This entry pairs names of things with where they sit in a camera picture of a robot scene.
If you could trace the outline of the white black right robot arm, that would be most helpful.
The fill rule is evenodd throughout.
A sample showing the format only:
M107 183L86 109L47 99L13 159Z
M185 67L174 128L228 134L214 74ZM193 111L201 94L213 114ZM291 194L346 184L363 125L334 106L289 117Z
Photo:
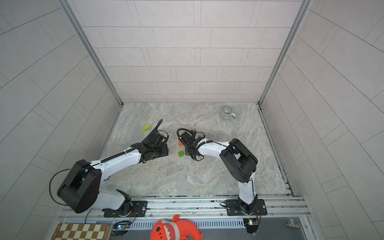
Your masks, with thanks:
M177 130L179 141L186 153L194 160L201 161L205 156L219 158L223 161L231 176L238 181L239 197L236 200L221 202L229 216L266 216L267 210L263 199L255 192L255 176L258 160L238 139L230 142L216 142L197 137L199 132L180 128Z

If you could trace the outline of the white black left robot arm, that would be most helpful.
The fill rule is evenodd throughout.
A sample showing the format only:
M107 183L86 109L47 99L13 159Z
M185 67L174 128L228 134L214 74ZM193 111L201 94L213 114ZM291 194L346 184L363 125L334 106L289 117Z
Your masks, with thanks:
M131 197L122 190L102 190L101 183L129 166L168 156L168 139L167 132L153 130L142 142L118 154L92 162L77 161L67 170L57 196L77 214L93 208L101 209L106 218L130 215L134 211Z

